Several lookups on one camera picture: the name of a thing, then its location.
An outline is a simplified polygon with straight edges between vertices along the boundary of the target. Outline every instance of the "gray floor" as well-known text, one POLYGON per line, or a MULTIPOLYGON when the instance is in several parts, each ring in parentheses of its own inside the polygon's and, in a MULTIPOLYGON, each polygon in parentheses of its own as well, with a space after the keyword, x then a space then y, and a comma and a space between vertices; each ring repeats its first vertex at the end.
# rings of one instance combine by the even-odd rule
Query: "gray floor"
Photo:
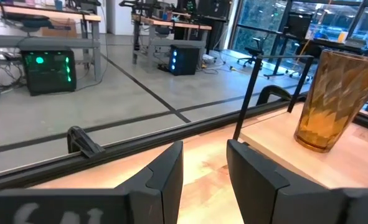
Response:
MULTIPOLYGON (((139 116, 170 112, 168 107, 125 73, 142 83, 175 110, 183 110, 181 114, 190 121, 207 119, 240 109, 252 68, 242 68, 236 63, 235 57, 229 56, 229 51, 217 54, 219 56, 217 64, 209 67, 216 68, 215 70, 197 72, 194 76, 175 77, 155 68, 148 68, 141 59, 137 65, 133 65, 131 38, 108 35, 107 41, 103 39, 102 54, 113 64, 102 59, 102 70, 105 73, 99 85, 67 94, 29 96, 25 87, 2 94, 0 146, 65 133, 71 126, 89 128, 139 116), (238 71, 229 71, 229 65, 238 71), (208 105, 216 101, 221 103, 208 105)), ((262 75, 271 73, 269 68, 273 67, 265 63, 263 70, 260 71, 250 106, 255 105, 257 93, 264 86, 279 85, 289 92, 294 91, 298 79, 284 76, 267 80, 262 75)), ((86 72, 80 65, 77 66, 77 78, 78 88, 95 83, 92 70, 86 72)), ((304 86, 303 91, 308 88, 309 85, 304 86)), ((170 114, 94 131, 89 135, 103 145, 184 123, 176 115, 170 114)), ((65 139, 0 152, 0 171, 66 153, 65 139)))

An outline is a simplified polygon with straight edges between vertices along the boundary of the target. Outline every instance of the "light wood surface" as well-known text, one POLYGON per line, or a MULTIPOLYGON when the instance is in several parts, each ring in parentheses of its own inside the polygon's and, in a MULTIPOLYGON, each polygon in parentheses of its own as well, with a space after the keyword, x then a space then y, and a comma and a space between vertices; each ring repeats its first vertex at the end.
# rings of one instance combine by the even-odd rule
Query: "light wood surface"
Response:
MULTIPOLYGON (((64 9, 63 11, 50 11, 49 6, 36 5, 31 8, 24 8, 24 6, 27 5, 21 2, 14 2, 14 5, 5 4, 4 10, 5 12, 21 13, 27 15, 41 15, 56 19, 83 19, 83 16, 81 14, 73 13, 71 9, 64 9)), ((88 21, 101 21, 101 17, 95 14, 85 15, 84 17, 88 21)))
MULTIPOLYGON (((248 119, 244 126, 274 115, 276 112, 248 119)), ((227 140, 232 138, 234 129, 235 124, 231 124, 183 140, 184 186, 178 223, 243 223, 226 159, 227 140)), ((77 172, 34 188, 114 188, 140 171, 168 146, 77 172)))
POLYGON ((293 135, 303 104, 243 128, 240 137, 283 167, 327 188, 368 187, 368 129, 350 124, 329 153, 313 152, 293 135))
MULTIPOLYGON (((139 20, 139 15, 132 15, 131 18, 138 21, 139 20)), ((175 24, 173 24, 172 22, 160 21, 160 20, 157 20, 157 19, 146 18, 144 16, 141 16, 141 22, 143 22, 145 24, 149 24, 149 25, 159 25, 159 26, 173 26, 174 25, 176 27, 199 29, 199 26, 197 24, 188 24, 188 23, 183 23, 183 22, 176 22, 175 24)), ((201 25, 200 29, 202 29, 202 30, 211 30, 211 26, 201 25)))

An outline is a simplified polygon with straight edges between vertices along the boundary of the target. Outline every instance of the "black floor line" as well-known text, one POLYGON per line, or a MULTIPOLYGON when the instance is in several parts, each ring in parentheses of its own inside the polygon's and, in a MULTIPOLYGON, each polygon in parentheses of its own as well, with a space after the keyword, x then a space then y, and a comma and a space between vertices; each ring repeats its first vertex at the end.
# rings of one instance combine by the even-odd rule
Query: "black floor line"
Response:
MULTIPOLYGON (((293 87, 296 87, 296 86, 297 85, 287 86, 287 87, 284 87, 284 89, 289 89, 289 88, 293 88, 293 87)), ((252 96, 258 96, 259 94, 260 93, 254 93, 254 94, 252 94, 252 96)), ((190 111, 190 110, 194 110, 194 109, 199 109, 199 108, 204 108, 204 107, 207 107, 207 106, 214 106, 214 105, 218 105, 218 104, 221 104, 221 103, 227 103, 227 102, 231 102, 231 101, 235 101, 235 100, 241 100, 243 98, 244 98, 244 96, 237 96, 237 97, 233 97, 233 98, 228 98, 226 100, 219 100, 219 101, 213 101, 213 102, 210 102, 210 103, 203 103, 203 104, 200 104, 200 105, 188 106, 186 108, 181 108, 181 109, 178 109, 178 110, 175 110, 173 108, 173 110, 175 112, 177 112, 177 114, 180 114, 182 116, 181 119, 184 121, 184 119, 187 119, 187 118, 184 117, 181 114, 182 112, 190 111)), ((89 128, 84 128, 84 131, 86 133, 90 133, 90 132, 93 132, 93 131, 99 131, 99 130, 106 129, 106 128, 113 128, 113 127, 124 125, 124 124, 130 124, 130 123, 134 123, 134 122, 138 122, 138 121, 146 121, 148 119, 158 118, 158 117, 162 117, 162 116, 166 116, 166 115, 170 115, 170 114, 174 114, 174 115, 179 117, 179 115, 177 115, 176 113, 174 113, 173 111, 170 110, 170 111, 165 111, 165 112, 161 112, 161 113, 149 114, 149 115, 139 116, 139 117, 136 117, 136 118, 124 119, 124 120, 114 121, 114 122, 107 123, 107 124, 92 126, 92 127, 89 127, 89 128)), ((62 139, 62 138, 65 138, 65 137, 66 137, 66 133, 59 133, 59 134, 53 134, 53 135, 45 136, 45 137, 41 137, 41 138, 30 139, 30 140, 21 141, 21 142, 15 142, 15 143, 12 143, 12 144, 5 144, 5 145, 0 146, 0 152, 9 151, 9 150, 17 149, 17 148, 20 148, 20 147, 32 146, 32 145, 35 145, 35 144, 45 143, 45 142, 48 142, 48 141, 58 140, 58 139, 62 139)))
MULTIPOLYGON (((296 86, 297 86, 297 84, 284 87, 284 89, 287 90, 287 89, 290 89, 290 88, 293 88, 293 87, 296 87, 296 86)), ((253 96, 258 96, 259 94, 260 93, 253 93, 252 94, 252 97, 253 96)), ((228 103, 228 102, 231 102, 231 101, 241 100, 241 99, 244 99, 244 98, 245 98, 245 95, 243 95, 243 96, 236 96, 236 97, 228 98, 228 99, 225 99, 225 100, 218 100, 218 101, 213 101, 213 102, 210 102, 210 103, 203 103, 203 104, 200 104, 200 105, 188 106, 186 108, 178 109, 177 111, 180 112, 180 113, 182 113, 182 112, 185 112, 185 111, 199 109, 199 108, 203 108, 203 107, 206 107, 206 106, 219 105, 221 103, 228 103)))
MULTIPOLYGON (((134 123, 134 122, 138 122, 138 121, 146 121, 148 119, 158 118, 158 117, 166 116, 166 115, 169 115, 169 114, 173 114, 173 113, 170 112, 170 111, 166 111, 166 112, 161 112, 161 113, 155 113, 155 114, 140 116, 140 117, 136 117, 136 118, 124 119, 124 120, 115 121, 115 122, 112 122, 112 123, 101 124, 101 125, 92 126, 92 127, 89 127, 89 128, 84 128, 84 131, 86 133, 90 133, 92 131, 99 131, 99 130, 102 130, 102 129, 112 128, 112 127, 115 127, 115 126, 130 124, 130 123, 134 123)), ((59 134, 53 134, 53 135, 49 135, 49 136, 45 136, 45 137, 41 137, 41 138, 30 139, 30 140, 21 141, 21 142, 15 142, 15 143, 12 143, 12 144, 5 144, 5 145, 0 146, 0 152, 5 152, 5 151, 12 150, 12 149, 20 148, 20 147, 32 146, 32 145, 35 145, 35 144, 40 144, 40 143, 44 143, 44 142, 48 142, 48 141, 58 140, 58 139, 62 139, 62 138, 65 138, 65 137, 66 137, 66 133, 59 133, 59 134)))
POLYGON ((144 84, 142 84, 140 81, 138 81, 136 78, 134 78, 132 75, 130 75, 128 72, 126 72, 124 69, 122 69, 120 66, 118 66, 115 62, 108 59, 105 55, 101 54, 102 57, 107 60, 109 63, 111 63, 115 68, 117 68, 119 71, 123 72, 130 80, 135 82, 137 85, 139 85, 143 90, 145 90, 147 93, 149 93, 153 98, 157 99, 161 104, 163 104, 169 111, 174 113, 179 119, 183 120, 185 123, 190 123, 191 121, 186 118, 184 115, 182 115, 180 112, 178 112, 175 108, 173 108, 169 103, 167 103, 164 99, 162 99, 160 96, 155 94, 152 90, 150 90, 148 87, 146 87, 144 84))

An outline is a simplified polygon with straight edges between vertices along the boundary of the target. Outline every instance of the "amber glass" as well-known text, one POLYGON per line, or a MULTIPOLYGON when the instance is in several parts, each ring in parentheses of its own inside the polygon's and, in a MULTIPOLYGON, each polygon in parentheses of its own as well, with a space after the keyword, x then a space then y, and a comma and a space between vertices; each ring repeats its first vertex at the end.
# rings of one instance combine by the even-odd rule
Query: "amber glass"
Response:
POLYGON ((295 132, 298 143, 329 152, 368 100, 368 58, 324 50, 295 132))

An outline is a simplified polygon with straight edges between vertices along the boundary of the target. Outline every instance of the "metal bracket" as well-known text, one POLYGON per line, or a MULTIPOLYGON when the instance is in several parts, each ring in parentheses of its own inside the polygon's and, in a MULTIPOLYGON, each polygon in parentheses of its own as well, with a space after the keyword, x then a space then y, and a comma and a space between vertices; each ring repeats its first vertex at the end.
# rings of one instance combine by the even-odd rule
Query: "metal bracket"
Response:
POLYGON ((104 148, 93 142, 85 131, 78 126, 72 126, 67 131, 67 149, 69 154, 81 152, 87 158, 93 158, 105 152, 104 148))

